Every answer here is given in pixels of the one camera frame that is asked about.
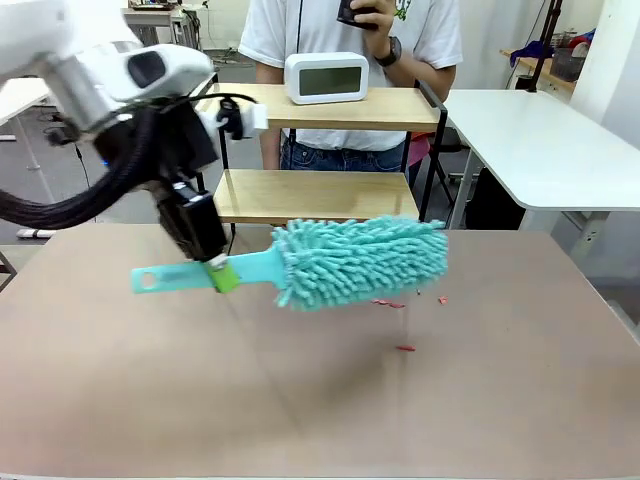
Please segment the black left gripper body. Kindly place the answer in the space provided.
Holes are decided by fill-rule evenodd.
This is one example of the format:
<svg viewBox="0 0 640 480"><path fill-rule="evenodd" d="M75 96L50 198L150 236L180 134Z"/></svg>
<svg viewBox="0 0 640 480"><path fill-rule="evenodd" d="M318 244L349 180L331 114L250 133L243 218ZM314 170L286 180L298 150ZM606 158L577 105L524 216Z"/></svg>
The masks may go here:
<svg viewBox="0 0 640 480"><path fill-rule="evenodd" d="M227 238L213 194L198 178L218 154L194 108L157 111L151 158L155 172L149 187L161 226L191 260L207 262L220 255Z"/></svg>

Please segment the person's left hand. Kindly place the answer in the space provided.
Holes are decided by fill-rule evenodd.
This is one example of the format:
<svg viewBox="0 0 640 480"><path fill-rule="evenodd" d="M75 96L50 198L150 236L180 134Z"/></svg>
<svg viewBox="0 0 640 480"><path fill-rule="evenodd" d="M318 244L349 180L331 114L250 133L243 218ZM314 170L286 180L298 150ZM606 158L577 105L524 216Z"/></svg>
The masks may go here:
<svg viewBox="0 0 640 480"><path fill-rule="evenodd" d="M364 31L365 44L373 57L377 59L387 57L390 54L389 33L396 10L395 2L393 0L353 0L350 7L353 10L370 9L369 13L356 14L354 21L376 26L375 30Z"/></svg>

